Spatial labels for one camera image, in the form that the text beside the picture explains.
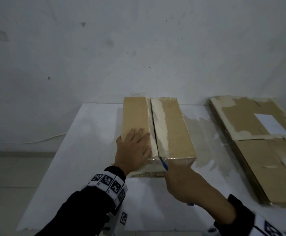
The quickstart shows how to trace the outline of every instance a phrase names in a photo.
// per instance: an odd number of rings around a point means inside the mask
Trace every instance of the brown cardboard box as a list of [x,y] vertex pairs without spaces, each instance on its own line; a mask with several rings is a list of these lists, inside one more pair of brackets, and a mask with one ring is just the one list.
[[260,202],[286,207],[286,110],[268,98],[224,96],[209,105]]
[[140,127],[144,128],[144,133],[151,132],[149,163],[155,166],[146,166],[136,174],[163,171],[158,156],[182,163],[194,161],[195,151],[176,98],[124,98],[121,139],[125,139],[132,128],[138,130]]

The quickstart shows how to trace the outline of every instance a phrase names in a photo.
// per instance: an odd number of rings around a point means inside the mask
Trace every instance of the white cable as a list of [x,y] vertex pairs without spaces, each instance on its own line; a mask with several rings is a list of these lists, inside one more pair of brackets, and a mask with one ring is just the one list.
[[46,140],[49,140],[49,139],[51,139],[51,138],[56,138],[56,137],[63,136],[63,135],[66,135],[66,133],[59,134],[59,135],[55,135],[55,136],[49,137],[49,138],[44,139],[44,140],[35,141],[35,142],[29,142],[29,143],[9,143],[9,142],[0,142],[0,143],[7,143],[7,144],[31,144],[31,143],[40,143],[40,142],[44,142],[44,141],[46,141]]

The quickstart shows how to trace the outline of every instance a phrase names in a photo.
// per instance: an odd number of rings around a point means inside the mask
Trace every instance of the wall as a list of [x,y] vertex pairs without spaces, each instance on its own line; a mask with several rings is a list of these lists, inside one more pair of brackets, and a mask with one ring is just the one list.
[[0,141],[64,133],[81,103],[124,96],[286,107],[286,0],[0,0],[0,31]]

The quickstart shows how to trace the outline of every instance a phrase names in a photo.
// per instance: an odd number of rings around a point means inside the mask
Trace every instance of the tile floor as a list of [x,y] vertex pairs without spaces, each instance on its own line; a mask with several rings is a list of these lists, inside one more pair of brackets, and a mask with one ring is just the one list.
[[[0,236],[32,236],[38,231],[16,232],[27,205],[43,179],[52,158],[0,157]],[[194,232],[134,232],[124,236],[200,236]]]

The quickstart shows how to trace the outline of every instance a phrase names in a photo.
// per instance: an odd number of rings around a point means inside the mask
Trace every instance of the tabletop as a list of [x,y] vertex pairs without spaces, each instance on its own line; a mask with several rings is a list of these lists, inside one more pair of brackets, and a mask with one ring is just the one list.
[[[278,229],[286,231],[286,209],[261,206],[208,106],[181,105],[196,160],[192,169],[225,197],[233,194]],[[114,162],[122,129],[122,104],[84,103],[28,205],[17,230],[42,229],[61,205],[90,178]],[[198,206],[173,198],[164,178],[127,178],[122,210],[125,230],[198,231],[213,218]]]

